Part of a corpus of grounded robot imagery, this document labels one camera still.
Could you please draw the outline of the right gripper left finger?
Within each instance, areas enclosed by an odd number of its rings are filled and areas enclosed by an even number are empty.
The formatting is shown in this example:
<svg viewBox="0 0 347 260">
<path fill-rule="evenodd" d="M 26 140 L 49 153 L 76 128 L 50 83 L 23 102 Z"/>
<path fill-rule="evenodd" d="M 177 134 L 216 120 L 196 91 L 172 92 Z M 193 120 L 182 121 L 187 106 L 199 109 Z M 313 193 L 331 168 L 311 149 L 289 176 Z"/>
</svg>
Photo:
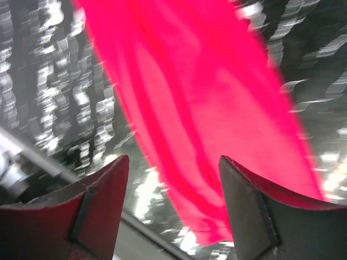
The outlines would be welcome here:
<svg viewBox="0 0 347 260">
<path fill-rule="evenodd" d="M 29 203 L 1 206 L 1 259 L 112 259 L 129 157 Z"/>
</svg>

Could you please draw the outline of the red t shirt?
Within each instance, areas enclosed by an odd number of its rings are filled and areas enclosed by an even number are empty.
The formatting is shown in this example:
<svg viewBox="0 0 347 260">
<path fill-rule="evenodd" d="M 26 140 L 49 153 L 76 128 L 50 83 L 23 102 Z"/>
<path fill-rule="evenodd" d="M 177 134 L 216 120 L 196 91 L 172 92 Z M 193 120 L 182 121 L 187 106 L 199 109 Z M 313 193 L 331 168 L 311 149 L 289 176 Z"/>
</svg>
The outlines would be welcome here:
<svg viewBox="0 0 347 260">
<path fill-rule="evenodd" d="M 233 239 L 219 159 L 323 200 L 264 44 L 228 1 L 76 1 L 149 164 L 200 245 Z"/>
</svg>

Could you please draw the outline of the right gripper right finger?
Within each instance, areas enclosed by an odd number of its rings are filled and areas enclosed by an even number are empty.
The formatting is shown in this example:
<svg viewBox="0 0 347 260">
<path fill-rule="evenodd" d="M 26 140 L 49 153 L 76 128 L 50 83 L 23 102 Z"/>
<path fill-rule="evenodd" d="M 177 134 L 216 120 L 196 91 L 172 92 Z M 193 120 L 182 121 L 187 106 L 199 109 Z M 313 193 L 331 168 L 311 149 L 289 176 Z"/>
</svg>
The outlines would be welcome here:
<svg viewBox="0 0 347 260">
<path fill-rule="evenodd" d="M 219 172 L 238 259 L 346 259 L 346 207 L 309 198 L 222 156 Z"/>
</svg>

